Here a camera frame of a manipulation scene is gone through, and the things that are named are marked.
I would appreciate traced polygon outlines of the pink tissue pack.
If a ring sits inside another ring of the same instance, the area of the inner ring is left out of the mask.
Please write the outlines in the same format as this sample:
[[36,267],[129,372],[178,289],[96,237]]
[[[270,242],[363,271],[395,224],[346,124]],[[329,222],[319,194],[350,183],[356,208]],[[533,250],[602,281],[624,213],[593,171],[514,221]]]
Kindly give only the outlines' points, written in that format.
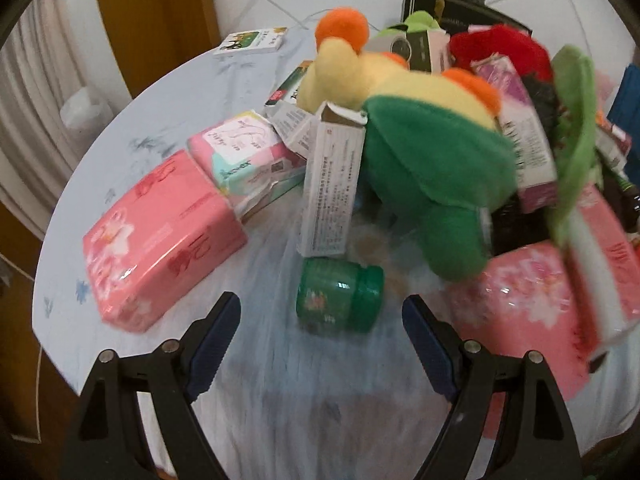
[[589,363],[639,322],[639,260],[600,191],[587,185],[559,249],[545,240],[489,261],[444,298],[464,339],[492,353],[542,353],[566,400],[588,382]]
[[114,203],[82,240],[100,317],[144,333],[247,242],[241,222],[186,151]]

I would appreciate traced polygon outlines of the green glass jar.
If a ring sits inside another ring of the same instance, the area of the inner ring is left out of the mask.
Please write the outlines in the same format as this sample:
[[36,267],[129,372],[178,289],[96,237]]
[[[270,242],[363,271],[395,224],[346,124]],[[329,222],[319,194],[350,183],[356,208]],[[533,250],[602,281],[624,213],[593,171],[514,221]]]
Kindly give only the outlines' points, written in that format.
[[295,303],[299,323],[320,332],[369,333],[382,309],[384,285],[380,266],[307,258]]

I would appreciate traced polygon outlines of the purple white carton box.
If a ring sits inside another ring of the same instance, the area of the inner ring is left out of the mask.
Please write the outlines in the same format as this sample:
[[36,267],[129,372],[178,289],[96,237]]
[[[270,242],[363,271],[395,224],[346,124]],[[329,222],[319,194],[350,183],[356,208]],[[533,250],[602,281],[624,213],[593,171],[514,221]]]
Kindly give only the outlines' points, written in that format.
[[501,98],[498,124],[514,145],[521,210],[531,214],[553,205],[558,198],[558,176],[548,138],[510,58],[494,54],[471,67]]

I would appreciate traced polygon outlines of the tall white medicine box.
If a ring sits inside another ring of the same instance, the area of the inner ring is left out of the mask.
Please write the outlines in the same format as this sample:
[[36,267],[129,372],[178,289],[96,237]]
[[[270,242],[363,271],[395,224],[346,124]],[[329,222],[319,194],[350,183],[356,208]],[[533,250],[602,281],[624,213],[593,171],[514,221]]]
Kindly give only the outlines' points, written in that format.
[[324,102],[312,122],[297,249],[305,258],[346,252],[367,115]]

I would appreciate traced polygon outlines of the yellow duck plush green body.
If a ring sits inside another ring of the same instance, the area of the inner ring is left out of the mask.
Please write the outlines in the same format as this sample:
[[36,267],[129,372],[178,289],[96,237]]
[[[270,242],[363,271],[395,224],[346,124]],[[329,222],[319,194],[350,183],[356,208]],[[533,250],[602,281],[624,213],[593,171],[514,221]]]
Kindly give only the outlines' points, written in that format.
[[363,170],[375,194],[416,229],[436,275],[457,282],[480,274],[490,259],[484,223],[516,192],[498,92],[461,68],[430,74],[395,53],[367,50],[369,24],[353,8],[329,10],[314,39],[298,106],[366,114]]

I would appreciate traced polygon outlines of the pink teal wipes pack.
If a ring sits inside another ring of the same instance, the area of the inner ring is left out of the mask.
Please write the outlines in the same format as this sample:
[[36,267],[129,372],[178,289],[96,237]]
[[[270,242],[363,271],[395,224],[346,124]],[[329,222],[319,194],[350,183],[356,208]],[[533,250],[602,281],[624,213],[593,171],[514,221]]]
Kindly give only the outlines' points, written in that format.
[[194,134],[188,150],[243,219],[304,180],[306,160],[252,110]]

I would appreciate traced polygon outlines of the blue plastic storage bin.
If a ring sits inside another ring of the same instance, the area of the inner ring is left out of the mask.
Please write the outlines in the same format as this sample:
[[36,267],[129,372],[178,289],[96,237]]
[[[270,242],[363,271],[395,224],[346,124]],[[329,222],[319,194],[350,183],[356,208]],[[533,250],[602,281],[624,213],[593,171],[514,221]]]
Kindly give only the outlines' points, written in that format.
[[627,155],[626,175],[635,185],[640,184],[640,68],[627,66],[608,119],[631,137]]

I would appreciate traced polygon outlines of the red plush toy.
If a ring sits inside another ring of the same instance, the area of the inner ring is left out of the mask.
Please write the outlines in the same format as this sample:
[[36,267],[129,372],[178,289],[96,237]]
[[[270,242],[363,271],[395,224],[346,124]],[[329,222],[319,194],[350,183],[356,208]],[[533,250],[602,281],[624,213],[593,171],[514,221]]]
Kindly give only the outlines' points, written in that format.
[[449,52],[454,65],[469,70],[471,65],[493,55],[504,55],[520,76],[535,76],[550,82],[553,72],[545,47],[526,32],[498,24],[476,32],[458,32],[450,38]]

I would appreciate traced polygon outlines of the white green card box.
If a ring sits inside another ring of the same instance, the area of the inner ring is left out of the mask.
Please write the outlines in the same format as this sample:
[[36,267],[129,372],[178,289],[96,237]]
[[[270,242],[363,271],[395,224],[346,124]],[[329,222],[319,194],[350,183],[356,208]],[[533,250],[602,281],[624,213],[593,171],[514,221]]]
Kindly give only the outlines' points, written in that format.
[[232,32],[213,52],[216,55],[223,54],[253,54],[267,53],[280,49],[283,40],[288,33],[287,27],[271,27],[244,32]]

